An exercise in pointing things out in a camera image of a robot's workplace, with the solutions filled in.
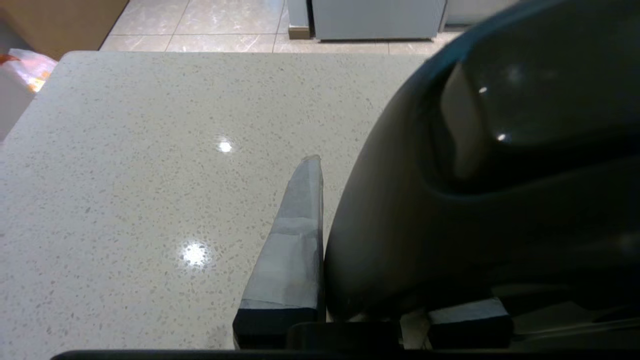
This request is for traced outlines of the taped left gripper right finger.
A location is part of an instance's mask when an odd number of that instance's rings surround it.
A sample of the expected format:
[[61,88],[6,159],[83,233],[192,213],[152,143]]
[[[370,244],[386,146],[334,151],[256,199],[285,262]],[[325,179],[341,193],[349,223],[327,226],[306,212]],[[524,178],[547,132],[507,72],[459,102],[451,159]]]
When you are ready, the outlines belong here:
[[433,349],[507,349],[514,322],[497,298],[472,301],[427,313]]

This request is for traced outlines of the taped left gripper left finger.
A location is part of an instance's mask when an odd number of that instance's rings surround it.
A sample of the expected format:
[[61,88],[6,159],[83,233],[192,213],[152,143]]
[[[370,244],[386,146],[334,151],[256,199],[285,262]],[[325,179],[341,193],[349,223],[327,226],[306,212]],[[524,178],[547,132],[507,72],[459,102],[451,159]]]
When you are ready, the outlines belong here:
[[290,328],[326,321],[323,173],[305,157],[288,181],[232,323],[238,349],[283,349]]

